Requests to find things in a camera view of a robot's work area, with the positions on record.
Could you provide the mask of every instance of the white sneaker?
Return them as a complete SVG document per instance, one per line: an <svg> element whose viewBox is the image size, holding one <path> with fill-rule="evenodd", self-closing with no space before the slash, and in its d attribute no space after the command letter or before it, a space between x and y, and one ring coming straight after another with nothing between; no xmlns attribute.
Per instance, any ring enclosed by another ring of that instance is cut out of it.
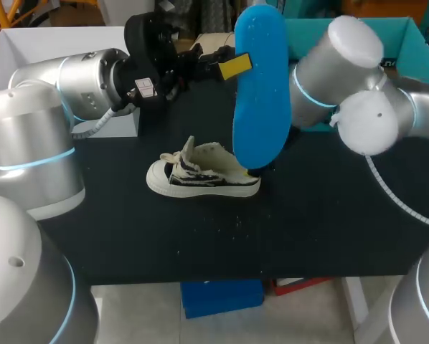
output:
<svg viewBox="0 0 429 344"><path fill-rule="evenodd" d="M249 197L259 190L252 177L218 142L194 147L189 137L181 152L164 153L151 165L146 182L152 191L169 197L222 195Z"/></svg>

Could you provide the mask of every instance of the blue insole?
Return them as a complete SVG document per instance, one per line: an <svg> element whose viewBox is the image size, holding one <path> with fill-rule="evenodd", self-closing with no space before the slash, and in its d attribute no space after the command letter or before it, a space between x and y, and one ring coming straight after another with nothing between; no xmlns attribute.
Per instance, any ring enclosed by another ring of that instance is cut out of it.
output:
<svg viewBox="0 0 429 344"><path fill-rule="evenodd" d="M291 127L285 19L268 5L248 7L235 25L236 54L247 52L253 68L238 77L233 148L245 168L268 165Z"/></svg>

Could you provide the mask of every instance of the blue object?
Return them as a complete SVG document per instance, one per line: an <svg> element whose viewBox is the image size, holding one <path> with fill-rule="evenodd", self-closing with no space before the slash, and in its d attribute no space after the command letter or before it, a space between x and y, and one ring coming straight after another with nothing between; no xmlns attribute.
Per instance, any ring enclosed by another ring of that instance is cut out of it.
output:
<svg viewBox="0 0 429 344"><path fill-rule="evenodd" d="M248 7L235 25L235 51L253 68L238 77L233 148L240 165L261 168L281 152L291 127L285 19L272 6Z"/></svg>
<svg viewBox="0 0 429 344"><path fill-rule="evenodd" d="M222 282L182 282L181 298L186 318L259 306L264 300L258 279Z"/></svg>

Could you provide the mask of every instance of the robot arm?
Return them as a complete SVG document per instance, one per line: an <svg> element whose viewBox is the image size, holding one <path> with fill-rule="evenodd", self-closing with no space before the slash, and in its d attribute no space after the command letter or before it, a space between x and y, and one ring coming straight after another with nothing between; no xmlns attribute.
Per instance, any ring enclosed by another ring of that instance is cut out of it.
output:
<svg viewBox="0 0 429 344"><path fill-rule="evenodd" d="M307 128L331 111L344 143L365 156L408 136L429 138L429 84L390 79L383 46L362 21L341 16L290 73L293 125Z"/></svg>

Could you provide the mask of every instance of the black table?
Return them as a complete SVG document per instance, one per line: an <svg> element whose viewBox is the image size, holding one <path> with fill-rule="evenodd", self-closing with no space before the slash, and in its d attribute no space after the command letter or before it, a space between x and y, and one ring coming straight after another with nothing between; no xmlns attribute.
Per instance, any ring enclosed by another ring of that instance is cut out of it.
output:
<svg viewBox="0 0 429 344"><path fill-rule="evenodd" d="M233 106L207 82L140 138L77 143L86 199L42 226L89 283L405 274L425 251L429 226L394 205L334 133L304 134L249 199L150 191L148 167L189 135L231 149ZM404 140L375 162L429 216L429 142Z"/></svg>

